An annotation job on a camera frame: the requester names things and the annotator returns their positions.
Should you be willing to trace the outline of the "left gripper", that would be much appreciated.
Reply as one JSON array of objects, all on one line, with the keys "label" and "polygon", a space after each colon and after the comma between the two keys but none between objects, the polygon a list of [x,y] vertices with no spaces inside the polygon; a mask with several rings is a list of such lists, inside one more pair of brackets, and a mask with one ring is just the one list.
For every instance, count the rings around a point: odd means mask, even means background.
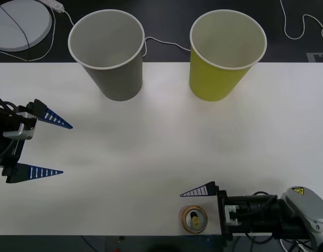
[{"label": "left gripper", "polygon": [[[25,107],[15,106],[8,101],[5,102],[5,105],[25,121],[19,121],[0,105],[0,167],[4,166],[4,159],[16,157],[16,153],[19,152],[19,144],[33,138],[37,119],[66,129],[73,128],[71,124],[38,99],[29,102]],[[62,173],[63,171],[60,170],[17,163],[14,167],[4,167],[2,176],[7,177],[6,183],[13,184]]]}]

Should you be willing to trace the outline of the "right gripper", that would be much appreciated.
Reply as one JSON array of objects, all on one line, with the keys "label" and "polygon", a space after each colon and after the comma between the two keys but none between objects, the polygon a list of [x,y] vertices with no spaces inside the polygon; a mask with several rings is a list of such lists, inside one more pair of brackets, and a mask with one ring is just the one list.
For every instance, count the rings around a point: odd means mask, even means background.
[{"label": "right gripper", "polygon": [[236,234],[250,233],[250,217],[238,214],[250,212],[250,196],[228,196],[225,190],[219,190],[214,181],[196,187],[180,197],[217,196],[217,205],[221,235],[197,235],[197,240],[205,246],[223,246],[223,239],[231,241]]}]

